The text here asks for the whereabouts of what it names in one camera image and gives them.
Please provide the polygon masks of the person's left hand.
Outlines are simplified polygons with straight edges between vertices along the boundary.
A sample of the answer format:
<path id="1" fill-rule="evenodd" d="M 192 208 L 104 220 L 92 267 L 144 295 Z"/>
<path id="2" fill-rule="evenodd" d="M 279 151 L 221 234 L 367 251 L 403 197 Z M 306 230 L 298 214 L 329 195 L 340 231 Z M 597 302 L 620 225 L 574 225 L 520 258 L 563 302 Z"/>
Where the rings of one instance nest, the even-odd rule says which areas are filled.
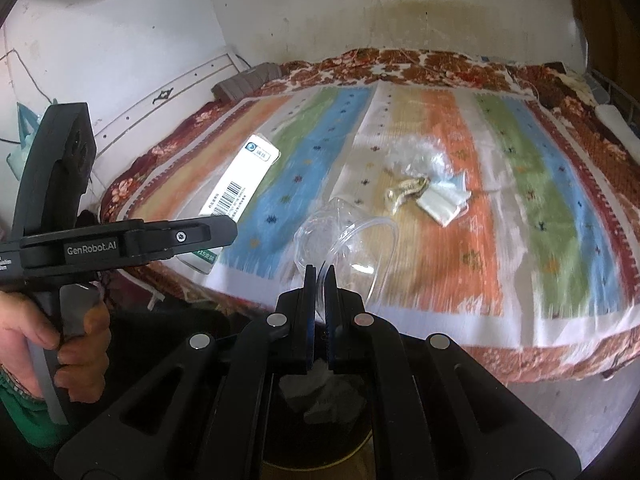
<path id="1" fill-rule="evenodd" d="M 29 344 L 58 352 L 61 367 L 54 382 L 68 392 L 70 400 L 94 403 L 100 400 L 105 387 L 110 342 L 110 314 L 102 301 L 85 314 L 84 333 L 62 341 L 32 300 L 17 292 L 1 295 L 1 366 L 37 399 L 42 392 Z"/>

